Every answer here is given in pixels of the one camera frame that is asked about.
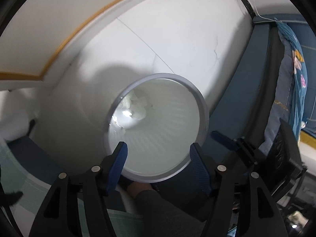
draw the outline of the yellow trim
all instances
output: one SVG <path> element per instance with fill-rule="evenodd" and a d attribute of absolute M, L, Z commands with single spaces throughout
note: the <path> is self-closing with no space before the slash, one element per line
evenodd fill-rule
<path fill-rule="evenodd" d="M 52 66 L 53 62 L 56 60 L 56 58 L 64 49 L 64 47 L 71 41 L 71 39 L 74 38 L 75 35 L 79 33 L 79 31 L 81 31 L 86 25 L 88 25 L 97 16 L 99 16 L 101 13 L 103 13 L 104 11 L 106 11 L 107 9 L 109 9 L 110 7 L 114 6 L 115 4 L 121 1 L 122 0 L 114 0 L 113 2 L 105 5 L 103 8 L 98 10 L 95 14 L 93 14 L 91 17 L 85 20 L 79 27 L 77 27 L 75 31 L 73 31 L 55 50 L 53 55 L 49 58 L 48 62 L 45 64 L 39 76 L 27 75 L 23 73 L 0 72 L 0 80 L 38 80 L 38 81 L 43 80 L 45 74 L 47 73 L 49 68 Z"/>
<path fill-rule="evenodd" d="M 309 134 L 301 131 L 301 142 L 309 145 L 310 147 L 313 147 L 316 150 L 316 139 Z"/>

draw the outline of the blue upholstered panel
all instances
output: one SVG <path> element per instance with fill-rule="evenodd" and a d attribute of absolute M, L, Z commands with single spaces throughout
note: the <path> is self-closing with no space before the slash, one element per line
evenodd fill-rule
<path fill-rule="evenodd" d="M 218 130 L 232 139 L 241 137 L 263 75 L 268 38 L 268 24 L 254 27 L 241 62 L 210 116 L 209 133 Z M 229 152 L 209 135 L 202 149 L 205 155 L 212 156 L 217 163 L 220 163 Z"/>

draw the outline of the blue gripper pad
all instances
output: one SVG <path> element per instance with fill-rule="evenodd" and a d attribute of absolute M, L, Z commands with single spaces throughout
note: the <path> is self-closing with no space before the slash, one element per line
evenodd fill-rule
<path fill-rule="evenodd" d="M 121 176 L 126 158 L 127 158 L 127 144 L 125 142 L 120 142 L 115 148 L 113 155 L 117 153 L 117 156 L 109 170 L 106 192 L 109 194 L 114 191 L 118 183 L 118 179 Z"/>
<path fill-rule="evenodd" d="M 194 170 L 194 180 L 196 181 L 200 189 L 209 196 L 212 191 L 210 174 L 208 173 L 203 161 L 201 160 L 194 144 L 191 144 L 190 146 L 190 158 Z"/>

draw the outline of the white bucket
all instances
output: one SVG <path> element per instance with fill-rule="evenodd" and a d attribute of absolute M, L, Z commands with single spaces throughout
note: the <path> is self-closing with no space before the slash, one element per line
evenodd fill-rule
<path fill-rule="evenodd" d="M 105 120 L 105 150 L 110 155 L 119 141 L 126 142 L 122 174 L 138 182 L 159 182 L 189 164 L 190 145 L 203 144 L 208 124 L 204 98 L 190 81 L 153 74 L 128 86 L 113 102 Z"/>

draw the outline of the tile grout line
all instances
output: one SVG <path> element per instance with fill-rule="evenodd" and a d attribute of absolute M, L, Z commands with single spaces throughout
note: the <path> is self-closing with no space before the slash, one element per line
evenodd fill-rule
<path fill-rule="evenodd" d="M 141 39 L 129 26 L 127 26 L 127 25 L 126 25 L 122 20 L 120 20 L 118 17 L 116 17 L 116 19 L 117 19 L 119 22 L 121 22 L 124 26 L 126 26 L 130 31 L 132 31 L 134 35 L 136 35 L 145 45 L 147 45 L 147 46 L 149 47 L 149 49 L 151 49 L 151 50 L 154 52 L 154 54 L 155 54 L 156 56 L 158 56 L 159 59 L 161 59 L 161 60 L 163 61 L 163 63 L 165 63 L 165 61 L 164 61 L 143 39 Z M 166 64 L 166 66 L 173 72 L 173 70 L 168 66 L 168 64 L 167 64 L 167 63 L 165 63 L 165 64 Z"/>

